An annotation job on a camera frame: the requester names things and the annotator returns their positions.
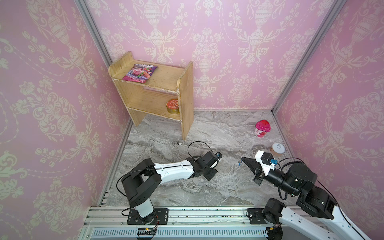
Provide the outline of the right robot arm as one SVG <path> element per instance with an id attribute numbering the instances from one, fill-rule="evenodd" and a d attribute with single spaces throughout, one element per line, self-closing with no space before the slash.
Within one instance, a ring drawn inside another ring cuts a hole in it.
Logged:
<path id="1" fill-rule="evenodd" d="M 324 186 L 316 186 L 317 174 L 298 158 L 286 163 L 289 167 L 283 172 L 283 167 L 276 169 L 278 162 L 269 153 L 260 152 L 255 158 L 242 157 L 253 172 L 253 181 L 261 185 L 267 181 L 285 192 L 280 200 L 271 198 L 266 204 L 263 214 L 265 220 L 273 224 L 285 224 L 312 239 L 323 239 L 334 234 L 340 240 L 367 240 L 369 237 L 347 217 L 336 198 Z M 303 221 L 300 216 L 288 208 L 283 201 L 287 196 L 297 197 L 296 204 L 305 213 L 318 219 L 328 227 L 325 230 L 310 221 Z"/>

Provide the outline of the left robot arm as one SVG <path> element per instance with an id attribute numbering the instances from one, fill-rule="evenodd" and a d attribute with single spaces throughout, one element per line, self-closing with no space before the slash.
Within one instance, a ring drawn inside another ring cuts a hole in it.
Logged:
<path id="1" fill-rule="evenodd" d="M 150 197 L 159 185 L 199 177 L 210 181 L 217 174 L 216 166 L 222 157 L 220 152 L 209 151 L 202 157 L 193 156 L 171 164 L 143 160 L 118 180 L 124 189 L 122 194 L 129 202 L 129 210 L 135 210 L 139 219 L 147 222 L 156 214 Z"/>

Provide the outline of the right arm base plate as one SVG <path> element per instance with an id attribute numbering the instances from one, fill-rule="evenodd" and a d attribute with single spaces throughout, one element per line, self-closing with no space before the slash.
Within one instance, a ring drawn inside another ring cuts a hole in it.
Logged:
<path id="1" fill-rule="evenodd" d="M 265 225 L 267 224 L 263 213 L 263 208 L 248 208 L 246 216 L 248 217 L 251 225 Z"/>

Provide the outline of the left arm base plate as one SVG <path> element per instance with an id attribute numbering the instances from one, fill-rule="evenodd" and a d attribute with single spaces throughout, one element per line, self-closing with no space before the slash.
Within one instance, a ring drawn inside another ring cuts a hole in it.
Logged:
<path id="1" fill-rule="evenodd" d="M 169 209 L 154 208 L 147 217 L 142 218 L 136 209 L 131 209 L 128 214 L 127 225 L 166 225 L 168 223 Z"/>

